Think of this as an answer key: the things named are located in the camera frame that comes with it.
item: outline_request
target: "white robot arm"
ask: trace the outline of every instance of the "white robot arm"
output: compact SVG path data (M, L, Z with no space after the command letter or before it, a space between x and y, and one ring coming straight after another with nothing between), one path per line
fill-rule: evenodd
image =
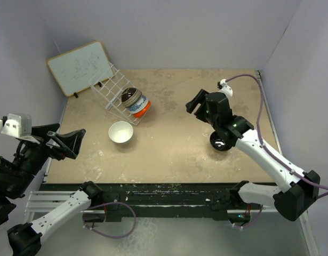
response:
M6 230L6 222L0 225L0 256L34 256L49 236L80 211L91 206L102 194L93 182L85 182L70 199L31 223L17 225Z
M194 115L215 129L210 136L211 145L219 151L238 148L266 171L276 184L265 186L242 181L231 191L232 202L244 201L275 207L286 219L296 220L318 197L319 188L305 180L319 184L319 175L314 171L307 173L288 161L259 137L258 131L248 120L233 115L228 100L233 96L233 90L227 80L221 80L218 88L219 91L213 93L200 90L186 104L187 112L192 113L200 104Z

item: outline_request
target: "cable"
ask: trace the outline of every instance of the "cable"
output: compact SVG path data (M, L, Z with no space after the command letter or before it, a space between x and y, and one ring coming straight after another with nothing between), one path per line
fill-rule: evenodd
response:
M96 209L96 208L99 208L99 207L102 207L102 206L113 205L113 204L119 204L119 205L126 206L132 212L132 214L134 216L134 224L133 224L132 229L128 233L126 233L124 235L121 235L121 236L110 236L110 235L106 235L106 234L104 234L102 232L99 232L98 230L94 229L93 227L88 226L86 224L84 218L82 218L83 225L84 225L83 227L84 228L87 228L87 229L89 229L89 230L91 230L91 231L93 231L93 232L95 232L95 233L97 233L97 234L99 234L101 236L104 236L104 237L107 237L107 238L112 238L112 239L120 239L120 238L124 238L126 236L129 236L134 231L135 226L137 225L137 216L136 216L134 210L128 204L125 204L125 203L122 203L122 202L110 202L110 203L105 203L105 204L100 204L100 205L96 205L96 206L90 207L87 210L92 210L92 209Z
M229 79L226 80L226 83L227 82L230 82L231 80L233 79L236 79L238 77L242 77L242 76L248 76L248 77L251 77L252 79L254 79L256 81L256 83L258 84L259 88L260 88L260 94L261 94L261 99L260 99L260 110L259 110L259 114L258 114L258 118L256 120L256 126L257 126L257 130L258 130L258 137L259 137L259 141L260 141L260 144L262 146L262 148L266 151L266 153L271 157L273 158L276 162L278 162L280 165L282 165L283 167L285 167L288 171L290 171L292 174L294 174L295 176L297 176L299 179L301 179L302 181L306 182L307 184L310 184L316 188L322 188L322 189L326 189L328 190L328 186L324 186L324 185L320 185L320 184L317 184L317 183L314 183L314 182L311 182L309 181L308 179L306 179L305 177L301 176L300 174L296 173L295 170L293 170L292 168L290 168L287 164L285 164L284 162L282 162L278 157L276 157L272 152L269 151L269 149L265 146L265 143L263 141L263 138L262 138L262 134L261 134L261 128L260 128L260 119L261 119L261 114L262 114L262 109L263 109L263 87L262 85L260 84L260 82L258 81L258 79L256 77L254 77L253 75L251 74L241 74L241 75L237 75L237 76L233 76ZM328 195L328 192L325 192L323 194L321 194L320 196L318 196L318 199L319 198L322 198L324 196L327 196Z
M21 141L18 143L17 149L16 149L16 151L15 151L15 157L18 158L18 159L20 158L21 147L23 146L23 144L24 144L24 141L21 140Z

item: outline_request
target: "white bowl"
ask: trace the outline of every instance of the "white bowl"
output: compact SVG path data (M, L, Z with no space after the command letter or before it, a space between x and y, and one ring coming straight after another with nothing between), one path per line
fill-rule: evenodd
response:
M108 131L110 139L117 144L126 144L133 136L133 126L125 121L116 122Z

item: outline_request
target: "whiteboard wooden frame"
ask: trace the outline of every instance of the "whiteboard wooden frame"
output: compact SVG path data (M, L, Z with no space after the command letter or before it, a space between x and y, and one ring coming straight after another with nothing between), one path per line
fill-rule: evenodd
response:
M60 55L58 55L58 56L52 57L52 58L50 58L50 59L48 59L48 60L46 61L46 65L47 65L47 67L49 68L51 74L52 74L53 77L55 78L55 80L56 80L56 82L58 83L58 85L61 87L61 90L62 90L62 92L64 93L65 96L67 96L67 97L73 96L74 93L82 92L82 91L88 89L88 88L90 87L90 85L89 85L89 83L87 83L87 87L85 87L85 88L83 88L83 89L80 89L80 90L78 90L78 91L76 91L76 92L74 92L74 93L72 93L72 94L67 94L66 91L64 90L63 86L61 85L59 79L56 77L56 74L54 73L54 71L52 70L51 66L49 65L49 61L54 60L54 59L56 59L56 58L58 58L58 57L64 56L64 55L66 55L66 54L68 54L68 53L72 53L72 52L74 52L74 51L76 51L76 50L79 50L79 49L81 49L81 48L87 47L87 46L89 46L89 45L91 45L91 44L94 44L94 43L100 43L100 44L101 44L101 47L102 47L102 49L103 49L103 52L105 53L105 56L106 56L106 58L107 58L107 63L108 63L108 62L109 62L109 58L108 58L108 55L107 55L106 49L105 49L105 47L103 46L103 43L102 43L100 40L96 40L96 41L93 41L93 42L91 42L91 43L88 43L88 44L82 45L82 46L80 46L80 47L78 47L78 48L75 48L75 49L73 49L73 50L71 50L71 51L68 51L68 52L62 53L62 54L60 54Z

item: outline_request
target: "whiteboard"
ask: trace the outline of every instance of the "whiteboard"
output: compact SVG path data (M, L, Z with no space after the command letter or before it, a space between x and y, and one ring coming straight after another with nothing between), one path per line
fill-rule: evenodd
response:
M109 65L100 41L81 46L47 60L47 65L66 96L72 96L89 87L89 80L105 65ZM111 68L99 79L104 81L113 75Z

